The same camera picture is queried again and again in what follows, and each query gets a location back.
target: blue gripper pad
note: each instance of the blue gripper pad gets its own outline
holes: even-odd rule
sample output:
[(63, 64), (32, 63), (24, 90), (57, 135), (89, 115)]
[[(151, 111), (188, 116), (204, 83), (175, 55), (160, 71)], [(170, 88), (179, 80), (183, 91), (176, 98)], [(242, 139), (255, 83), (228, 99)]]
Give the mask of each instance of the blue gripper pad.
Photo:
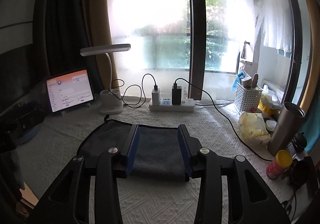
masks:
[(140, 128), (137, 126), (136, 131), (133, 135), (132, 142), (129, 148), (129, 152), (127, 155), (127, 167), (125, 168), (125, 174), (128, 176), (132, 172), (134, 159), (136, 157), (138, 145), (139, 145), (139, 139), (140, 139)]
[(187, 142), (185, 139), (185, 136), (182, 132), (182, 129), (180, 126), (178, 126), (178, 142), (180, 146), (180, 151), (183, 159), (184, 168), (186, 170), (186, 173), (191, 176), (192, 175), (192, 168), (190, 165), (190, 159), (191, 159), (191, 153), (187, 146)]

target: brown curtain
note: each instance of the brown curtain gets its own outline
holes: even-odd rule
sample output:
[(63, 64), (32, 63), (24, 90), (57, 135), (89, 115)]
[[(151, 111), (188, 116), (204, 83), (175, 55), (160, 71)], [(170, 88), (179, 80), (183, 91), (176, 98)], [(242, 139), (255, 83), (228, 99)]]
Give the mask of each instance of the brown curtain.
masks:
[(311, 29), (311, 66), (306, 90), (300, 107), (307, 113), (314, 96), (320, 73), (320, 9), (316, 0), (306, 0)]
[[(111, 45), (107, 0), (82, 0), (84, 22), (90, 46)], [(109, 54), (112, 64), (112, 80), (117, 79), (113, 53)], [(109, 86), (111, 68), (105, 54), (95, 55), (101, 82), (104, 88)]]

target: black charger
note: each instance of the black charger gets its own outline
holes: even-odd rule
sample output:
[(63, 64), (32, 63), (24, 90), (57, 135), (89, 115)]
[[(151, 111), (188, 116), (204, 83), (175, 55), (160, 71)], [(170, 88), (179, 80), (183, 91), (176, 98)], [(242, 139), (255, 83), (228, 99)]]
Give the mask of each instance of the black charger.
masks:
[(182, 96), (182, 88), (181, 86), (177, 86), (176, 83), (172, 86), (172, 105), (181, 105), (181, 96)]

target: yellow tissue package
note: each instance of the yellow tissue package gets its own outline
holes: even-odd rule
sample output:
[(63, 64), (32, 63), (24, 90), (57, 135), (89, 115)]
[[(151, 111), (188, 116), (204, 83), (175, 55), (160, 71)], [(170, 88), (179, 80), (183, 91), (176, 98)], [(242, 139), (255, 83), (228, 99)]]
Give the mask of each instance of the yellow tissue package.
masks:
[(246, 144), (268, 145), (270, 135), (261, 113), (243, 113), (239, 118), (241, 139)]

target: white charger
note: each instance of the white charger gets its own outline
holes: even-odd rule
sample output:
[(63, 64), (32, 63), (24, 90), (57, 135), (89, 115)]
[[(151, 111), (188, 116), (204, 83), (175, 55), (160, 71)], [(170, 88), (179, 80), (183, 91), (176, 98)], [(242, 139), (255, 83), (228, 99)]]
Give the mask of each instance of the white charger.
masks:
[(153, 106), (160, 105), (160, 89), (158, 89), (157, 85), (154, 86), (154, 89), (151, 92), (151, 98), (152, 98), (152, 105)]

